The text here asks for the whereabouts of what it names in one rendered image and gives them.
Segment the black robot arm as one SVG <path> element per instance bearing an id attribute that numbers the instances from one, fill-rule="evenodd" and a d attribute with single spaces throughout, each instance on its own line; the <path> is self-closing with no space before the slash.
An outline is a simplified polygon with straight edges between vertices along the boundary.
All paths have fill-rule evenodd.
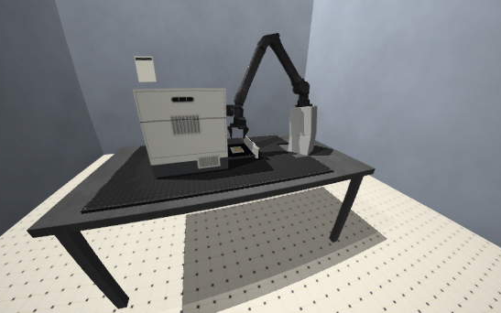
<path id="1" fill-rule="evenodd" d="M 237 96 L 235 95 L 234 97 L 234 103 L 237 103 L 237 105 L 234 104 L 226 105 L 226 116 L 238 116 L 234 117 L 234 125 L 238 125 L 238 128 L 240 129 L 245 128 L 246 119 L 243 117 L 244 109 L 242 107 L 237 107 L 237 106 L 244 106 L 246 95 L 248 94 L 250 85 L 253 81 L 253 78 L 255 77 L 258 66 L 268 46 L 270 46 L 273 49 L 281 65 L 288 74 L 291 80 L 291 85 L 293 86 L 292 91 L 295 94 L 299 95 L 298 105 L 295 105 L 295 107 L 312 106 L 312 104 L 308 104 L 310 103 L 309 100 L 310 85 L 308 82 L 306 82 L 299 76 L 298 72 L 296 71 L 293 63 L 289 58 L 289 55 L 283 48 L 279 37 L 280 37 L 279 33 L 275 33 L 275 34 L 265 35 L 259 40 L 253 58 L 250 61 L 245 76 L 239 87 L 240 89 L 236 94 Z"/>

